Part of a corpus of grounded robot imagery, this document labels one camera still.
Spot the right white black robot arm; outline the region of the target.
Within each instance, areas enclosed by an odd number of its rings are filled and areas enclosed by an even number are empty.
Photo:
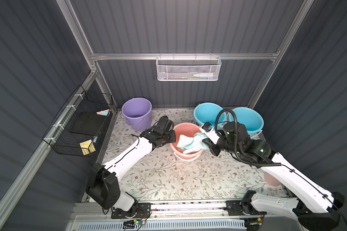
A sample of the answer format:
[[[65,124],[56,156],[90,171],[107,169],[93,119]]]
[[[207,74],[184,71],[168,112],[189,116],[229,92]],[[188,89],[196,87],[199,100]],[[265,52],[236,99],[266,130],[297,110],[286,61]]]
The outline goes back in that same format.
[[[207,135],[205,144],[214,156],[222,151],[230,153],[234,160],[270,174],[292,193],[292,197],[273,197],[248,190],[237,205],[228,206],[230,213],[282,215],[309,231],[331,231],[345,221],[340,212],[345,202],[341,193],[314,183],[266,141],[251,139],[233,110],[221,110],[214,124],[206,122],[200,129]]]

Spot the purple plastic bucket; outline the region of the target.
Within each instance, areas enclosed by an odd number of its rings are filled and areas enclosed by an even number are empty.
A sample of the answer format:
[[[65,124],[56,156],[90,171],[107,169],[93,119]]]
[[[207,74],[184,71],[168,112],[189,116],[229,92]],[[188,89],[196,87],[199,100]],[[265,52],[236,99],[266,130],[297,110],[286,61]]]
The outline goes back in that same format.
[[[144,131],[150,127],[151,110],[152,104],[146,98],[132,98],[121,108],[126,124],[136,131]]]

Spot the teal plastic bucket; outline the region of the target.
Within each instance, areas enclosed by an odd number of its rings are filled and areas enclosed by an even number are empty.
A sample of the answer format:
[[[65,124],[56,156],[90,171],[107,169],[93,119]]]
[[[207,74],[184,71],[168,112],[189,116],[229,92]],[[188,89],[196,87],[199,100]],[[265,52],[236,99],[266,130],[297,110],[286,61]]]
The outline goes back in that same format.
[[[218,114],[223,108],[214,103],[202,103],[195,107],[194,118],[196,123],[201,127],[204,123],[209,122],[214,125]]]
[[[232,111],[235,113],[237,121],[245,125],[251,138],[261,134],[264,128],[264,119],[257,111],[247,107],[237,107]]]

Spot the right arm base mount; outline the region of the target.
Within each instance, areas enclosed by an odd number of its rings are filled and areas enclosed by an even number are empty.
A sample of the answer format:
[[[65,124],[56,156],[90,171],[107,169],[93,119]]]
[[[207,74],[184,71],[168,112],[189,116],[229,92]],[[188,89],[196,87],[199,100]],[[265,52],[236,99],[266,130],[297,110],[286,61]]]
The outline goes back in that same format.
[[[226,211],[230,216],[241,216],[241,215],[258,215],[264,216],[267,212],[256,210],[249,202],[242,202],[241,200],[227,200]]]

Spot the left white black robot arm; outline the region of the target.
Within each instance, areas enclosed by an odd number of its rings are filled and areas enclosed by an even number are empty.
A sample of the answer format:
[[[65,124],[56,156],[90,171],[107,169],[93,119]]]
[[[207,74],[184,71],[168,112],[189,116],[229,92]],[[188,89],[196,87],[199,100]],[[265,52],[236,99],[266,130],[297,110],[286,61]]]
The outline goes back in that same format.
[[[103,210],[116,208],[134,214],[138,201],[132,195],[121,191],[119,181],[140,159],[156,148],[176,142],[173,126],[173,122],[164,115],[155,125],[137,136],[137,140],[119,156],[103,165],[93,165],[85,192]]]

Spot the mint green microfiber cloth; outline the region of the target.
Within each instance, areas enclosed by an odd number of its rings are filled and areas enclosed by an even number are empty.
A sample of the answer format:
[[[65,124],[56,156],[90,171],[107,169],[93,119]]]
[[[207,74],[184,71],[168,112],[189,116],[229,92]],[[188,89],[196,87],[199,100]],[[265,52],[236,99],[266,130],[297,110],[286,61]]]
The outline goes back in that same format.
[[[176,147],[183,149],[183,154],[185,155],[195,153],[200,150],[208,151],[209,148],[202,142],[202,140],[206,138],[208,138],[207,135],[202,132],[196,133],[193,137],[180,135]]]

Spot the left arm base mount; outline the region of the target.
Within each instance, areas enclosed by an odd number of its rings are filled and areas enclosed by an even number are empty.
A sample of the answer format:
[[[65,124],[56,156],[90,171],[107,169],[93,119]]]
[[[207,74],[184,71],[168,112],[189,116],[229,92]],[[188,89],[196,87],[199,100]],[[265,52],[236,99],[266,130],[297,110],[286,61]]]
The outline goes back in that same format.
[[[111,219],[143,219],[151,212],[151,203],[135,203],[128,211],[112,208]]]

